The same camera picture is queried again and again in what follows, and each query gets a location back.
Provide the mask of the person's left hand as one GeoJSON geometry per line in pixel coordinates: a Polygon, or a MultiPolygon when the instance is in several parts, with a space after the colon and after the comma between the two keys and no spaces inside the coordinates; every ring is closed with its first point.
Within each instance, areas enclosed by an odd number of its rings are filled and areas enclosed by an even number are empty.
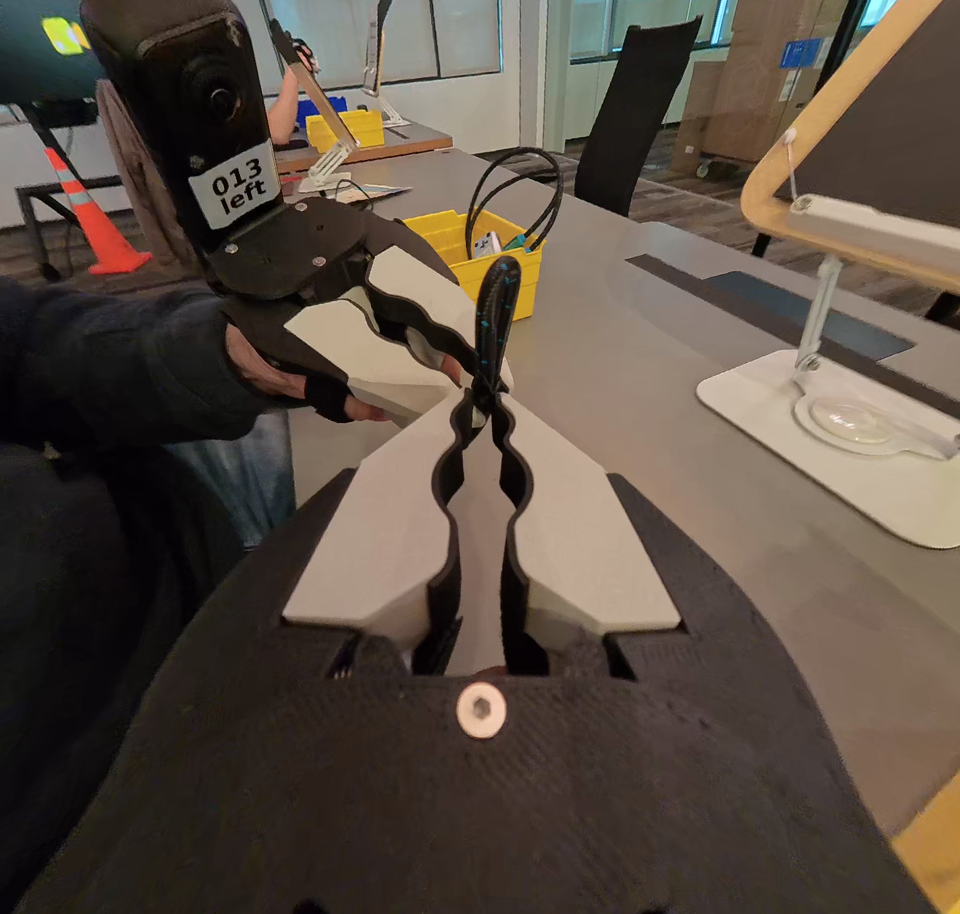
{"type": "MultiPolygon", "coordinates": [[[[222,336],[227,360],[232,363],[240,378],[248,385],[269,397],[306,401],[308,378],[268,364],[242,332],[230,322],[225,324],[222,336]]],[[[395,351],[407,351],[403,344],[389,338],[380,337],[370,330],[369,326],[367,326],[363,336],[364,340],[361,342],[359,340],[360,334],[357,333],[354,347],[360,344],[365,345],[364,351],[370,356],[373,356],[373,344],[375,342],[381,344],[381,346],[386,344],[387,348],[395,351]]],[[[459,385],[462,380],[463,368],[449,354],[440,354],[439,368],[435,368],[435,370],[440,370],[454,384],[459,385]]],[[[342,406],[342,415],[349,422],[375,421],[380,423],[391,419],[391,416],[379,406],[368,404],[351,392],[343,395],[336,393],[333,397],[334,404],[342,406]]]]}

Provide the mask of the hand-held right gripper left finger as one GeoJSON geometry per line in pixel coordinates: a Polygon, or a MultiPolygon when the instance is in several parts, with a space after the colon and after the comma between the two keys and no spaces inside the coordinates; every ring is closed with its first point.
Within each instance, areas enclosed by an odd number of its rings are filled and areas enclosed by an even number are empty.
{"type": "Polygon", "coordinates": [[[450,500],[464,484],[474,397],[453,392],[354,471],[283,608],[285,621],[388,639],[414,674],[447,671],[462,618],[450,500]]]}

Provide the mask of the tilted black panel on stand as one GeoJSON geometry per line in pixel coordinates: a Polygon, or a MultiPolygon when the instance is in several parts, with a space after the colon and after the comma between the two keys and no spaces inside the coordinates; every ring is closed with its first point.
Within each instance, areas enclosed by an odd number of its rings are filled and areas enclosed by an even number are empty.
{"type": "Polygon", "coordinates": [[[382,83],[382,63],[385,47],[385,25],[394,0],[378,0],[366,33],[366,60],[363,92],[378,98],[382,83]]]}

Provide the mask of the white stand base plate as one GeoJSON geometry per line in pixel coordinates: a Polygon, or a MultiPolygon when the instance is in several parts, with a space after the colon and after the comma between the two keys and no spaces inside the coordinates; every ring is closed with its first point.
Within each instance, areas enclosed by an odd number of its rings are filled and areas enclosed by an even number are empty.
{"type": "Polygon", "coordinates": [[[821,353],[842,268],[821,261],[795,351],[703,380],[697,398],[894,536],[958,548],[958,420],[821,353]]]}

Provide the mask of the yellow plastic bin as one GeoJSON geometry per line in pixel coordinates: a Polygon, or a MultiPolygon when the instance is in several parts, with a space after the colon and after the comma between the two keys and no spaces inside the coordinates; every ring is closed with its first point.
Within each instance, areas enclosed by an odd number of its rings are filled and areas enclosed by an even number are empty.
{"type": "MultiPolygon", "coordinates": [[[[353,109],[339,114],[342,126],[353,137],[360,150],[370,150],[384,146],[385,128],[380,110],[353,109]]],[[[338,138],[329,124],[320,114],[305,118],[307,140],[318,153],[326,153],[338,138]]]]}
{"type": "Polygon", "coordinates": [[[893,846],[937,911],[958,913],[958,774],[894,837],[893,846]]]}
{"type": "MultiPolygon", "coordinates": [[[[404,224],[434,248],[466,295],[472,302],[476,302],[484,276],[494,257],[467,257],[466,214],[445,210],[408,218],[404,220],[404,224]]],[[[535,239],[533,235],[526,236],[521,225],[484,210],[471,235],[472,245],[475,247],[480,239],[490,234],[496,235],[501,247],[505,249],[504,255],[516,260],[521,269],[520,290],[513,308],[513,318],[516,321],[530,318],[534,313],[546,244],[542,243],[537,249],[531,250],[535,239]]]]}

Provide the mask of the large black television screen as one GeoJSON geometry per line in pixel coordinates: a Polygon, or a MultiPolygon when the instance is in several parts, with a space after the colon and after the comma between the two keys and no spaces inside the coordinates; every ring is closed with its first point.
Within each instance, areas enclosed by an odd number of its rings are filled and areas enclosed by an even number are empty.
{"type": "Polygon", "coordinates": [[[1,0],[1,103],[93,96],[101,65],[84,32],[81,0],[1,0]]]}

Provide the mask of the orange traffic cone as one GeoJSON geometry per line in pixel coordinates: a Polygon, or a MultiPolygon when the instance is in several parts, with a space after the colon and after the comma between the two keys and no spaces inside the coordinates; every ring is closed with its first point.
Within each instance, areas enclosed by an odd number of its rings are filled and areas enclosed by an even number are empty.
{"type": "Polygon", "coordinates": [[[88,269],[91,275],[134,273],[153,260],[149,251],[133,247],[52,146],[46,145],[44,153],[95,256],[95,263],[88,269]]]}

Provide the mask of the person's blue jeans leg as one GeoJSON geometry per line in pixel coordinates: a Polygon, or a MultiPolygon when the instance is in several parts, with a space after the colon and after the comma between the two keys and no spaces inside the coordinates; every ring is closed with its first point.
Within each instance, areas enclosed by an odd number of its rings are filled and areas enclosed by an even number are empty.
{"type": "Polygon", "coordinates": [[[263,414],[246,435],[205,447],[214,489],[243,547],[253,550],[297,510],[289,415],[263,414]]]}

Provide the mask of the black office chair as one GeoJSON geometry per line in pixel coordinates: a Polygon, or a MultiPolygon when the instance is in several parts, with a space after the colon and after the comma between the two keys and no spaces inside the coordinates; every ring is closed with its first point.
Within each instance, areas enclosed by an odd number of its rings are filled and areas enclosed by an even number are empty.
{"type": "Polygon", "coordinates": [[[585,141],[574,196],[628,216],[642,168],[677,92],[703,21],[630,25],[606,95],[585,141]]]}

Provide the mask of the dark monitor with wooden back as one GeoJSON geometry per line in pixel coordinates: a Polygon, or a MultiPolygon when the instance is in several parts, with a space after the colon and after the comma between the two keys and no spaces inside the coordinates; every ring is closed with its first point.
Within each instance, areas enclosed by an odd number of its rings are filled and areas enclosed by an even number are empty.
{"type": "Polygon", "coordinates": [[[752,170],[758,231],[958,295],[959,0],[897,0],[752,170]]]}

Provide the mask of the brown cardboard box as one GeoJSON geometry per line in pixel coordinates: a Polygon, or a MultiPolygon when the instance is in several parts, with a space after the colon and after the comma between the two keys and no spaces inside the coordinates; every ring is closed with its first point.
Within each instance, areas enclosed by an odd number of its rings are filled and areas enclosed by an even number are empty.
{"type": "Polygon", "coordinates": [[[693,63],[671,169],[752,168],[810,98],[848,0],[737,0],[722,60],[693,63]]]}

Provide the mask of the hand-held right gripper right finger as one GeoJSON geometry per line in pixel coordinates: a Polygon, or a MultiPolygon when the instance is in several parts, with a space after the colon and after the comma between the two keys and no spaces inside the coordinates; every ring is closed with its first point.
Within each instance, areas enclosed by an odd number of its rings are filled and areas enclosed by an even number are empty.
{"type": "Polygon", "coordinates": [[[681,614],[604,467],[510,394],[489,420],[513,507],[500,580],[510,673],[546,675],[582,640],[677,630],[681,614]]]}

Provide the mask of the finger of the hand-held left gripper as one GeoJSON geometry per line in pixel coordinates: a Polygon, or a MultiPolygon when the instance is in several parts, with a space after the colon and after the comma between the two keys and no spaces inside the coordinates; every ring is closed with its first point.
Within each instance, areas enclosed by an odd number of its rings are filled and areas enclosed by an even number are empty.
{"type": "Polygon", "coordinates": [[[284,323],[284,330],[344,375],[358,401],[382,409],[398,425],[461,396],[464,373],[453,367],[454,355],[404,324],[402,339],[391,340],[384,333],[386,324],[366,291],[348,291],[303,308],[284,323]]]}
{"type": "Polygon", "coordinates": [[[422,374],[461,387],[479,374],[475,307],[456,282],[399,247],[369,260],[365,317],[383,340],[402,347],[422,374]]]}

